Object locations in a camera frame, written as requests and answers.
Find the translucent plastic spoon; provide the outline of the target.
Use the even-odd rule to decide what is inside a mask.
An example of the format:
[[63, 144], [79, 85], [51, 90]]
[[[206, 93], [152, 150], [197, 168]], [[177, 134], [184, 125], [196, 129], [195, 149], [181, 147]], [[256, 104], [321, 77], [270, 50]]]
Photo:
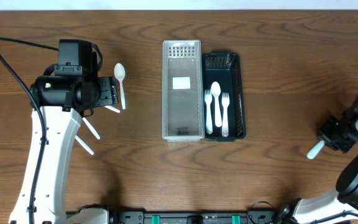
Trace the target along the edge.
[[121, 97], [121, 105], [122, 109], [126, 109], [126, 99], [124, 94], [124, 86], [123, 81], [126, 76], [126, 71], [124, 66], [121, 63], [117, 63], [114, 67], [114, 76], [119, 81], [120, 88], [120, 97]]

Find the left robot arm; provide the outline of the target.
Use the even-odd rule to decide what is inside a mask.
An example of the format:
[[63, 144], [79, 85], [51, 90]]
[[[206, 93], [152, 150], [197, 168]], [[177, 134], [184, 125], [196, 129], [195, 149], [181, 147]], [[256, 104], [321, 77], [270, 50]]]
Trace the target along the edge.
[[73, 143], [84, 112], [117, 104], [114, 77], [42, 75], [31, 85], [32, 142], [21, 192], [9, 223], [107, 223], [106, 209], [67, 218], [65, 192]]

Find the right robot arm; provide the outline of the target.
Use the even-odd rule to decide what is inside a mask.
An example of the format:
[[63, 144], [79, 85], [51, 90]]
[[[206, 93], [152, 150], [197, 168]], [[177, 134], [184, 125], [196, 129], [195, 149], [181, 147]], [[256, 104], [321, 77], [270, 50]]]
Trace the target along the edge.
[[282, 222], [340, 223], [353, 219], [358, 219], [358, 155], [342, 171], [335, 189], [299, 200]]

